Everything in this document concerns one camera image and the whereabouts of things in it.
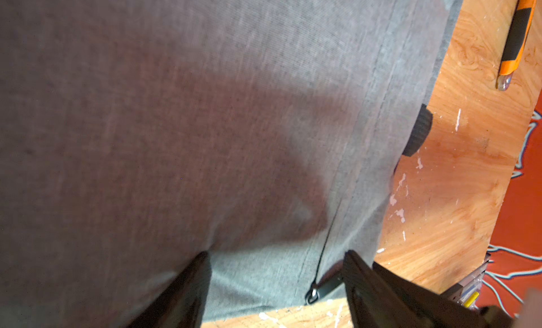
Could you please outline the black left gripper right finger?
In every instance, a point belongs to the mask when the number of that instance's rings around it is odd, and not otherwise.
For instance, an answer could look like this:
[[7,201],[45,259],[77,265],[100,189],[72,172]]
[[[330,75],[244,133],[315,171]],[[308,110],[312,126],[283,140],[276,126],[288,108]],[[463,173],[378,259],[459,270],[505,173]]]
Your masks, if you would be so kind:
[[343,278],[355,327],[486,327],[481,315],[397,276],[353,250]]

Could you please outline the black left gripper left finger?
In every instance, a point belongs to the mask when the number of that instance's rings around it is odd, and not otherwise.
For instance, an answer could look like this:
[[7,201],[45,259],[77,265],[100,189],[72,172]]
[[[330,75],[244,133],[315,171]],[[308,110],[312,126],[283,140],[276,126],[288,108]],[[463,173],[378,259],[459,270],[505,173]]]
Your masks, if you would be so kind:
[[199,253],[130,327],[200,327],[212,269],[210,255]]

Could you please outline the grey zippered laptop bag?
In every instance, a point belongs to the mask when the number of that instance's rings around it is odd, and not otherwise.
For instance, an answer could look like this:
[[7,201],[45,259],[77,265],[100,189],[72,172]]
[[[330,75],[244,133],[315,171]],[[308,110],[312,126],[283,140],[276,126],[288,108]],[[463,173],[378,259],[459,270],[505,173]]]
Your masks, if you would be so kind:
[[1,326],[203,318],[377,254],[463,0],[1,0]]

